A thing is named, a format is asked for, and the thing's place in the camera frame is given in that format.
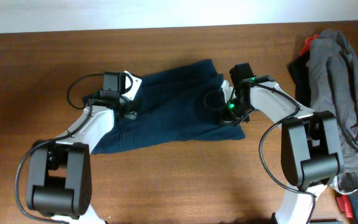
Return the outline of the navy blue shorts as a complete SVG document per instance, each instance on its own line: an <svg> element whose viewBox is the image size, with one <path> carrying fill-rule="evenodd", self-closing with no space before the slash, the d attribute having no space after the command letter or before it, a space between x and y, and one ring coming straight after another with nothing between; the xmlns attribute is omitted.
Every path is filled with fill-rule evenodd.
<svg viewBox="0 0 358 224"><path fill-rule="evenodd" d="M92 153L112 154L172 141L245 139L240 126L219 125L215 108L224 104L223 81L210 59L144 76L135 96L136 119L116 121Z"/></svg>

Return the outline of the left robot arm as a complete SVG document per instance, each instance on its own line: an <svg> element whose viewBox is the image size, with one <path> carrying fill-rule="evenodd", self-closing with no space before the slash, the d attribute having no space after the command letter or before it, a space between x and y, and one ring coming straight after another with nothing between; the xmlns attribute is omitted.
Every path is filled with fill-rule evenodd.
<svg viewBox="0 0 358 224"><path fill-rule="evenodd" d="M81 116L55 138L38 140L17 168L14 196L23 216L45 223L104 223L91 206L90 155L117 120L135 119L142 79L104 72L103 87L87 96Z"/></svg>

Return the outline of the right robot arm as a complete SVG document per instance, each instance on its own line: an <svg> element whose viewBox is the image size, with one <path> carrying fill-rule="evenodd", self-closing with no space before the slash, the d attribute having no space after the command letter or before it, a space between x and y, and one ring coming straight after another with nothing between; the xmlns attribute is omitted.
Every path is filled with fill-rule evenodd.
<svg viewBox="0 0 358 224"><path fill-rule="evenodd" d="M270 76L255 76L248 63L229 71L232 86L224 88L222 125L238 126L254 111L261 111L272 125L259 142L259 157L268 176L285 195L271 223L311 223L318 197L344 172L336 117L317 112L285 93ZM281 130L281 167L287 180L281 183L264 161L263 146L268 134Z"/></svg>

